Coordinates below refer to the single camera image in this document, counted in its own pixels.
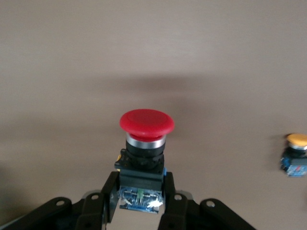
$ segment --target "yellow push button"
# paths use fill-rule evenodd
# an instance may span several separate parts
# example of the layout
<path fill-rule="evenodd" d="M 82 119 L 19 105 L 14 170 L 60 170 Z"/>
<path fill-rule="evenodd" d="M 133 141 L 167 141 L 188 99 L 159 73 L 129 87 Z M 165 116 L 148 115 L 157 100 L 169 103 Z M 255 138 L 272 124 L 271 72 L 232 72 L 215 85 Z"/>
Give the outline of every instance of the yellow push button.
<path fill-rule="evenodd" d="M 304 148 L 307 146 L 307 135 L 293 133 L 287 136 L 287 141 L 289 141 L 290 144 L 293 146 Z"/>

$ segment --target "emergency stop button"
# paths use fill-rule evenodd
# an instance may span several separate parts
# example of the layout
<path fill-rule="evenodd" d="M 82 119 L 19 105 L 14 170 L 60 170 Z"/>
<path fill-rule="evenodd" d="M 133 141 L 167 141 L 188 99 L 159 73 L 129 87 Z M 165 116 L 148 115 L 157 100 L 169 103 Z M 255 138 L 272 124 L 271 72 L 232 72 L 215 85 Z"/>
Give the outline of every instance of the emergency stop button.
<path fill-rule="evenodd" d="M 133 139 L 142 142 L 163 139 L 175 127 L 169 115 L 154 109 L 131 110 L 121 117 L 119 125 Z"/>

